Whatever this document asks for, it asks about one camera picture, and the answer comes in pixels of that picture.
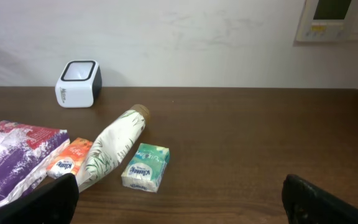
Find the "brown wooden table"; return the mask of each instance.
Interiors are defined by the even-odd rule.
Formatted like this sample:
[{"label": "brown wooden table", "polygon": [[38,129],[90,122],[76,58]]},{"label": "brown wooden table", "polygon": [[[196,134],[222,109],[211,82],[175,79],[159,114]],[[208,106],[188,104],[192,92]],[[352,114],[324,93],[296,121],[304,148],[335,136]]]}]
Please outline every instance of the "brown wooden table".
[{"label": "brown wooden table", "polygon": [[[358,91],[103,88],[61,108],[54,88],[0,88],[0,120],[94,140],[133,104],[152,120],[123,163],[80,194],[73,223],[288,223],[282,182],[298,174],[358,207]],[[140,142],[170,148],[157,194],[121,185]]]}]

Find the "orange tissue packet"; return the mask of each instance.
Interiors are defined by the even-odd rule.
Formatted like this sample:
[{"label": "orange tissue packet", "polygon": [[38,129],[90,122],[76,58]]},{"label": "orange tissue packet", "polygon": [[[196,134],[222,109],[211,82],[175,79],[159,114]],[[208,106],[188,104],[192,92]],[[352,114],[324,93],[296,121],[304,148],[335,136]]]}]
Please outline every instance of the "orange tissue packet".
[{"label": "orange tissue packet", "polygon": [[81,164],[86,159],[86,155],[92,146],[91,141],[77,138],[63,152],[49,164],[47,174],[51,178],[58,178],[64,174],[77,174]]}]

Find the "thermostat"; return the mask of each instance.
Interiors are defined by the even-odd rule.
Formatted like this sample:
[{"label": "thermostat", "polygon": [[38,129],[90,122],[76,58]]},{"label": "thermostat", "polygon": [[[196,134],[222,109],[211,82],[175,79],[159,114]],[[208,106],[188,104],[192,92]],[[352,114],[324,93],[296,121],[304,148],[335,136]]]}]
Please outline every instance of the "thermostat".
[{"label": "thermostat", "polygon": [[306,0],[296,40],[358,40],[358,0]]},{"label": "thermostat", "polygon": [[94,60],[68,62],[55,87],[60,106],[84,108],[93,105],[102,87],[99,63]]}]

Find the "white tube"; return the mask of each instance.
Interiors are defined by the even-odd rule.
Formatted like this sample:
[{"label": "white tube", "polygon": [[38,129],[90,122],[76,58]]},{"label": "white tube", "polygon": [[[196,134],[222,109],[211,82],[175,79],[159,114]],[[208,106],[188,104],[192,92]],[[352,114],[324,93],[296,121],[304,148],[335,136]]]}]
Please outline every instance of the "white tube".
[{"label": "white tube", "polygon": [[134,105],[100,133],[77,173],[80,192],[109,174],[124,159],[150,119],[148,109]]}]

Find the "wooden cap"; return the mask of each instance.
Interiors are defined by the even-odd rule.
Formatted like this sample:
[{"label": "wooden cap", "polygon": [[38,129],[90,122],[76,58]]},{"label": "wooden cap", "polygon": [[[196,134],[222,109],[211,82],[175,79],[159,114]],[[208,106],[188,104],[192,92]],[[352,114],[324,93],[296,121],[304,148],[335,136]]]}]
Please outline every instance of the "wooden cap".
[{"label": "wooden cap", "polygon": [[150,122],[151,115],[150,115],[150,111],[149,111],[149,109],[147,109],[147,107],[145,107],[143,105],[134,105],[131,107],[131,110],[136,110],[137,112],[139,112],[145,119],[146,124],[148,124]]}]

